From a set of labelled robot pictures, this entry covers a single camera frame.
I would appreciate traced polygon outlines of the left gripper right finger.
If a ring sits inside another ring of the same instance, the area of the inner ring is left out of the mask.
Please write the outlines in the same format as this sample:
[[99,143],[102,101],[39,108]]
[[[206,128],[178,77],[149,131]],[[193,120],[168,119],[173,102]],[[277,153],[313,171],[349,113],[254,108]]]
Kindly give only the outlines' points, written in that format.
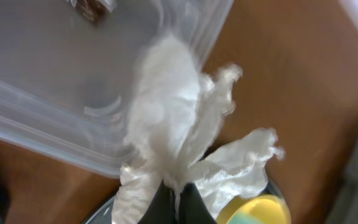
[[187,184],[180,194],[179,224],[216,224],[195,184]]

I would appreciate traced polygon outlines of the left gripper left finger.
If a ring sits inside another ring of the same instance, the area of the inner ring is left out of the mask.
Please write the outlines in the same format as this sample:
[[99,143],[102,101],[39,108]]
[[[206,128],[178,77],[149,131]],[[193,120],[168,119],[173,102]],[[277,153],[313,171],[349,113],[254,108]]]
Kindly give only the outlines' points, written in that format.
[[138,224],[177,224],[175,215],[175,193],[161,181]]

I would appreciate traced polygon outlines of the white napkin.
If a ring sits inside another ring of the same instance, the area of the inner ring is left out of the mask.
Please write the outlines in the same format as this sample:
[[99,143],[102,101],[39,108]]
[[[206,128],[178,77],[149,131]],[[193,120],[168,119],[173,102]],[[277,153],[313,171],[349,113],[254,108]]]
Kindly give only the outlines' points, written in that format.
[[234,197],[266,188],[267,161],[285,153],[275,130],[258,128],[208,152],[234,111],[232,86],[241,74],[236,65],[219,69],[216,79],[199,72],[189,47],[170,32],[144,52],[124,138],[139,154],[121,167],[113,223],[138,223],[161,181],[175,193],[177,223],[187,184],[196,185],[214,219]]

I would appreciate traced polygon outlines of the brown foil wrapper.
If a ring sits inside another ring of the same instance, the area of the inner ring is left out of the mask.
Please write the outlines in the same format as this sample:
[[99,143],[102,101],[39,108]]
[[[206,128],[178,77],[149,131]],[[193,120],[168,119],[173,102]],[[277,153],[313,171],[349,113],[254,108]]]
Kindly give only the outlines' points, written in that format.
[[116,0],[67,0],[67,3],[94,26],[98,26],[116,7]]

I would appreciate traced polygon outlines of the blue plastic cup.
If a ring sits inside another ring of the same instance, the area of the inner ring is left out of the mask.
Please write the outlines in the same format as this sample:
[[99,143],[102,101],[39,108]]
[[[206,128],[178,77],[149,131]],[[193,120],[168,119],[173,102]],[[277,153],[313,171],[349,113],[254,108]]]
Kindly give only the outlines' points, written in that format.
[[263,224],[258,218],[244,212],[236,212],[227,224]]

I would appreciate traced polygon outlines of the yellow plastic bowl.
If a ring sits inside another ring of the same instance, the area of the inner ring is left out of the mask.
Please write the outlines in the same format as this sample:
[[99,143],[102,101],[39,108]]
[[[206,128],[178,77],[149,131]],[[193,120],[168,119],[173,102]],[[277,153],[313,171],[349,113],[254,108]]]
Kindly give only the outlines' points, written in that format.
[[234,197],[221,210],[216,222],[227,224],[236,212],[253,215],[263,224],[291,224],[291,215],[287,204],[274,195],[262,195],[248,199]]

